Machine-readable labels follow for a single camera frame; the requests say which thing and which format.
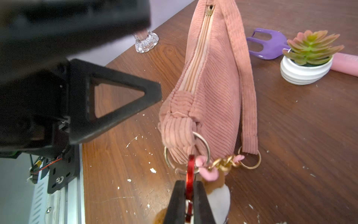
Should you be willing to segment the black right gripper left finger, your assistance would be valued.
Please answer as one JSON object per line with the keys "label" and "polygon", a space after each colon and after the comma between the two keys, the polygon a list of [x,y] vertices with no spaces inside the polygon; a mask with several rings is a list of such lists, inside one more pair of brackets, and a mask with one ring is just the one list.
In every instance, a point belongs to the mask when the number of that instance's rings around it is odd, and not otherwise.
{"label": "black right gripper left finger", "polygon": [[186,218],[186,182],[178,180],[172,191],[163,224],[184,224]]}

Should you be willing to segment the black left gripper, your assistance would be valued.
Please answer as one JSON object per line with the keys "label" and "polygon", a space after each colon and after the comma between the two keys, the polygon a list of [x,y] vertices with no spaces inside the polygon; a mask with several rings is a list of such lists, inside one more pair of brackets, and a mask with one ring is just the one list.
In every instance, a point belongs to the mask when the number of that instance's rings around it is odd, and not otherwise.
{"label": "black left gripper", "polygon": [[1,1],[1,158],[55,158],[159,102],[148,79],[78,59],[50,67],[150,17],[149,1]]}

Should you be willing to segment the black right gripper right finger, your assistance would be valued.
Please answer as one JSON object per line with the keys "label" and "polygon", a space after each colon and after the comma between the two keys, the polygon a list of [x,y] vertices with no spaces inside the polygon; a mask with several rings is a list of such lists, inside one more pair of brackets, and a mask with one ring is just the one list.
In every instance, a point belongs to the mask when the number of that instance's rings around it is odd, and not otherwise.
{"label": "black right gripper right finger", "polygon": [[194,224],[215,224],[204,185],[200,181],[194,181]]}

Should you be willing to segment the brown white plush keychain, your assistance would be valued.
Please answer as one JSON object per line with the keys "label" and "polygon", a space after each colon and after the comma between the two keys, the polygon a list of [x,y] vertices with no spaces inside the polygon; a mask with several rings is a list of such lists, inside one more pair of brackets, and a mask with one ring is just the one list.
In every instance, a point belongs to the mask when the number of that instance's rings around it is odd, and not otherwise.
{"label": "brown white plush keychain", "polygon": [[[188,176],[186,179],[186,218],[185,224],[194,224],[194,181],[200,181],[204,185],[208,202],[216,224],[227,222],[227,216],[230,210],[230,190],[225,184],[225,175],[232,167],[241,165],[243,155],[234,155],[226,159],[218,159],[213,164],[206,166],[204,156],[191,157],[189,161],[189,171],[194,167],[199,169],[200,180],[195,180],[194,176]],[[162,209],[154,218],[153,223],[163,224],[167,208]]]}

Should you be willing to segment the pink corduroy bag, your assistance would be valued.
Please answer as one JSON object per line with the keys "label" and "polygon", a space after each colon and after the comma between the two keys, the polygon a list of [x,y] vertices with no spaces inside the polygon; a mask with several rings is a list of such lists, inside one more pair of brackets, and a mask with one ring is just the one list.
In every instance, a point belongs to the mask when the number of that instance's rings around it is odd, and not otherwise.
{"label": "pink corduroy bag", "polygon": [[257,101],[248,45],[235,1],[199,1],[182,74],[159,111],[167,164],[258,155]]}

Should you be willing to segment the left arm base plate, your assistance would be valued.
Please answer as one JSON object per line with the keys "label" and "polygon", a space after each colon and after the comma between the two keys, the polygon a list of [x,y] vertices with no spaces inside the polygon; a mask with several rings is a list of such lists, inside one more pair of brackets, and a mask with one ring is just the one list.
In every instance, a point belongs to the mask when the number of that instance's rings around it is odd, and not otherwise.
{"label": "left arm base plate", "polygon": [[80,145],[70,145],[60,156],[60,161],[50,165],[48,177],[48,194],[65,187],[80,173]]}

